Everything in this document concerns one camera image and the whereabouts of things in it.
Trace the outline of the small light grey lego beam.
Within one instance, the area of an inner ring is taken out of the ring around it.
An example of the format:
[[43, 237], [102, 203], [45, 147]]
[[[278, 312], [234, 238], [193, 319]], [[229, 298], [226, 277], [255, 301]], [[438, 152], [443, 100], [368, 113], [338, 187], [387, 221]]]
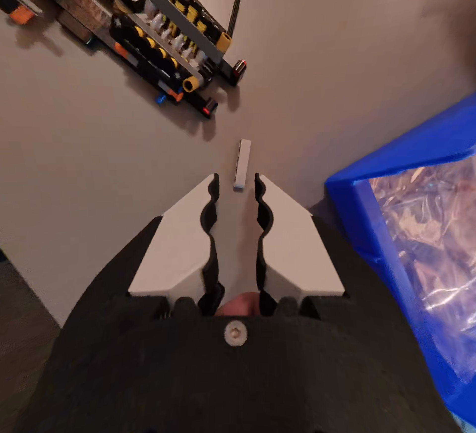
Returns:
[[250, 151], [251, 141], [248, 139], [241, 139], [235, 168], [235, 177], [233, 183], [234, 190], [243, 190], [245, 188]]

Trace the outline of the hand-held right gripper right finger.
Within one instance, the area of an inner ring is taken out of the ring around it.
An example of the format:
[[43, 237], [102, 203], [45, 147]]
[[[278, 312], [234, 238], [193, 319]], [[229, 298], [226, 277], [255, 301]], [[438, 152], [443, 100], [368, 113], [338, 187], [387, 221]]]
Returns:
[[301, 310], [312, 297], [342, 297], [344, 285], [312, 214], [263, 174], [255, 174], [259, 310], [272, 316], [290, 298]]

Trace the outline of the black lego axle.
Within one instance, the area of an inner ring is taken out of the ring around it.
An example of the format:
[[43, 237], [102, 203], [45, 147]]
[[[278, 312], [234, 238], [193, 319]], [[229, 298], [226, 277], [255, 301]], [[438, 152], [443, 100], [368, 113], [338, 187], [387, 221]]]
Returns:
[[235, 31], [238, 13], [240, 9], [240, 3], [241, 3], [241, 0], [235, 0], [233, 4], [232, 12], [229, 18], [229, 25], [227, 29], [227, 34], [229, 35], [229, 37], [233, 37], [234, 31]]

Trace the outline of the blue plastic bin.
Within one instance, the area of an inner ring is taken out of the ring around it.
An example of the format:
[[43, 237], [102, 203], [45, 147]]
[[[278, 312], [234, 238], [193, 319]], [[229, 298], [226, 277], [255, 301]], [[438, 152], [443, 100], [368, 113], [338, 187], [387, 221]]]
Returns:
[[445, 406], [475, 427], [475, 377], [457, 378], [436, 348], [433, 325], [399, 260], [370, 186], [373, 178], [475, 156], [475, 93], [329, 177], [326, 189], [350, 244], [399, 304]]

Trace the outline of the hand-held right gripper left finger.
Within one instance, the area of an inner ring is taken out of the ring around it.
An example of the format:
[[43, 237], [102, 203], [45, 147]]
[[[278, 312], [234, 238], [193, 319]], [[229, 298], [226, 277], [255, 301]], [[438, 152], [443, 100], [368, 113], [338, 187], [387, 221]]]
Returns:
[[225, 293], [211, 234], [218, 199], [219, 175], [210, 174], [162, 215], [129, 295], [163, 296], [170, 307], [191, 298], [204, 316], [216, 313]]

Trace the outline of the crumpled clear plastic bags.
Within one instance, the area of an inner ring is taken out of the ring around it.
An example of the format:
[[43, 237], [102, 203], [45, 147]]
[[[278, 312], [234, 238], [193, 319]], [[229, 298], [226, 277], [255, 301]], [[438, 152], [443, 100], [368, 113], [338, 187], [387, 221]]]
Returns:
[[476, 158], [370, 180], [400, 262], [458, 379], [476, 372]]

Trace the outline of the person's right hand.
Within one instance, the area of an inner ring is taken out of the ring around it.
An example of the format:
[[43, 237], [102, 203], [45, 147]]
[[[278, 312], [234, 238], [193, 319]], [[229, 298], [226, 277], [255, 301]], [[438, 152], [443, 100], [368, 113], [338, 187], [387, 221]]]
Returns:
[[216, 316], [224, 317], [255, 317], [260, 315], [260, 294], [246, 292], [226, 302], [218, 308]]

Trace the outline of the lego car chassis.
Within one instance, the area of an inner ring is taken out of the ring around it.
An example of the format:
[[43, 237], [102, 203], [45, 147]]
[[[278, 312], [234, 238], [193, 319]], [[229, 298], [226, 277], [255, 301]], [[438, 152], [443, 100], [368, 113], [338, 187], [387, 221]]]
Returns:
[[[210, 120], [218, 103], [203, 91], [216, 77], [236, 87], [246, 72], [245, 60], [225, 60], [232, 37], [199, 0], [49, 1], [63, 29], [114, 51], [158, 91], [159, 105], [185, 101]], [[35, 0], [1, 0], [1, 11], [17, 25], [43, 13]]]

